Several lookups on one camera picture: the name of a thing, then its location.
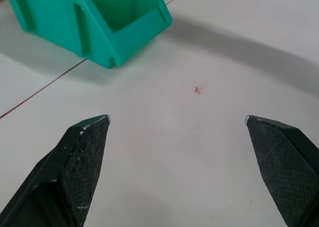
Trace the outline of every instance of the red mark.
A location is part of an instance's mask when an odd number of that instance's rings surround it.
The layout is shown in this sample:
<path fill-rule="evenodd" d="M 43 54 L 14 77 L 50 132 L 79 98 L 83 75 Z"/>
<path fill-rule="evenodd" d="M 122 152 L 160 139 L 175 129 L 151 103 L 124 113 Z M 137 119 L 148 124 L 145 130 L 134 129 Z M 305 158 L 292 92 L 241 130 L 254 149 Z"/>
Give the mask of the red mark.
<path fill-rule="evenodd" d="M 200 88 L 199 88 L 199 87 L 197 86 L 197 87 L 195 87 L 195 93 L 197 93 L 198 95 L 200 95 L 200 94 L 203 92 L 203 89 L 204 89 L 203 87 L 200 87 Z"/>

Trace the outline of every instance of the red stain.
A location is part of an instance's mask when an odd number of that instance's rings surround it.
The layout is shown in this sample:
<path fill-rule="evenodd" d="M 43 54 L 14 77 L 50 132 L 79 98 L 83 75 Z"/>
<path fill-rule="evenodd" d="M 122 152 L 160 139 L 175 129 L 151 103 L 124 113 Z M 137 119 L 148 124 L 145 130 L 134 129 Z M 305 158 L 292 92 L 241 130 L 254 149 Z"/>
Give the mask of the red stain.
<path fill-rule="evenodd" d="M 195 93 L 197 93 L 198 95 L 200 95 L 203 92 L 204 88 L 203 87 L 195 87 Z"/>

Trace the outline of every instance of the textured rubber grip pad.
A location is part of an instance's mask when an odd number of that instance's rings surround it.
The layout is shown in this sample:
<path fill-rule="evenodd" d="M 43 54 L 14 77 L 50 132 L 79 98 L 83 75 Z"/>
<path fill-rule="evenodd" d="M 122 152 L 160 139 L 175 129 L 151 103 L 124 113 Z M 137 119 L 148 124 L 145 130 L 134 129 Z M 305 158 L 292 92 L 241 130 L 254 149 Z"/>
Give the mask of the textured rubber grip pad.
<path fill-rule="evenodd" d="M 100 176 L 109 117 L 70 127 L 0 214 L 0 227 L 82 227 Z"/>
<path fill-rule="evenodd" d="M 297 128 L 248 116 L 262 178 L 288 227 L 319 227 L 319 150 Z"/>

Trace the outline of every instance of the plastic storage bin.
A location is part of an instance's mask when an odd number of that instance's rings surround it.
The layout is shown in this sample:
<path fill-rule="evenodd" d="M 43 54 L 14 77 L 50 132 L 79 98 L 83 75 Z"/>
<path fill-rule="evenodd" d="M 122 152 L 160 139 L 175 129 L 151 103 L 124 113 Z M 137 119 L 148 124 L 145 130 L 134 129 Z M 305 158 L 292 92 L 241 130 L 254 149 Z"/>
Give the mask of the plastic storage bin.
<path fill-rule="evenodd" d="M 9 0 L 23 30 L 111 68 L 172 22 L 163 0 Z"/>

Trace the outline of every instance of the table surface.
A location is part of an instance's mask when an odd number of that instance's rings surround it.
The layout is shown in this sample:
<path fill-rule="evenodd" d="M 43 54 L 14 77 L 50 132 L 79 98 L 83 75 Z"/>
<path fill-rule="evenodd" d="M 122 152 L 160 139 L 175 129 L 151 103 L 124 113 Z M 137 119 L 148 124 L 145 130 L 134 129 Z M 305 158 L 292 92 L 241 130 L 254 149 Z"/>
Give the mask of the table surface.
<path fill-rule="evenodd" d="M 286 226 L 244 120 L 276 119 L 319 145 L 319 0 L 168 7 L 172 27 L 126 65 L 83 61 L 0 119 L 0 209 L 69 126 L 109 114 L 86 227 Z M 13 39 L 0 42 L 2 115 L 82 60 L 20 31 L 7 2 L 0 23 Z"/>

